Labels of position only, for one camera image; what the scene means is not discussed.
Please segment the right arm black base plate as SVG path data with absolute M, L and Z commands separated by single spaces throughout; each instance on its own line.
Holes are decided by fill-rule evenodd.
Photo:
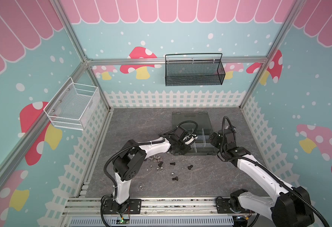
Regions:
M 250 210 L 246 210 L 242 208 L 238 202 L 238 200 L 234 197 L 232 198 L 223 198 L 223 197 L 217 197 L 215 199 L 215 204 L 217 208 L 218 214 L 240 214 L 240 213 L 246 213 L 250 214 L 253 213 Z

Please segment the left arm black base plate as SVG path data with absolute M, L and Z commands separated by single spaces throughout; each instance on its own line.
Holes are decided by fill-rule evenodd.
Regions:
M 122 204 L 115 200 L 105 198 L 101 202 L 101 211 L 103 214 L 140 214 L 141 199 L 128 199 Z

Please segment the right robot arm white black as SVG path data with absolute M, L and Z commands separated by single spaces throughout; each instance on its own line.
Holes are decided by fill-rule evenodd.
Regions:
M 230 162 L 251 177 L 269 196 L 265 199 L 240 189 L 230 195 L 233 212 L 251 210 L 270 219 L 277 227 L 308 227 L 318 218 L 322 225 L 329 223 L 311 204 L 310 195 L 303 187 L 294 187 L 277 177 L 244 147 L 236 144 L 236 128 L 227 116 L 222 129 L 209 137 L 211 145 L 218 149 L 222 162 Z

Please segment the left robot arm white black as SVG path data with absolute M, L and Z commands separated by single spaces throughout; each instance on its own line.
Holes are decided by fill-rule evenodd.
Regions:
M 197 129 L 195 121 L 183 121 L 174 129 L 159 134 L 158 139 L 146 142 L 127 141 L 104 164 L 103 172 L 113 182 L 114 191 L 112 195 L 102 197 L 100 211 L 113 211 L 117 214 L 129 211 L 131 181 L 140 171 L 144 160 L 161 153 L 188 152 L 198 138 Z

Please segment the grey transparent organizer box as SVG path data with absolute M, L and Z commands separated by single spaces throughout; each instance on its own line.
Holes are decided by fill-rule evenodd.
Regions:
M 174 148 L 171 154 L 175 156 L 215 156 L 217 149 L 209 143 L 213 132 L 207 112 L 172 112 L 172 127 L 181 125 L 189 133 L 197 135 L 194 143 L 188 148 Z

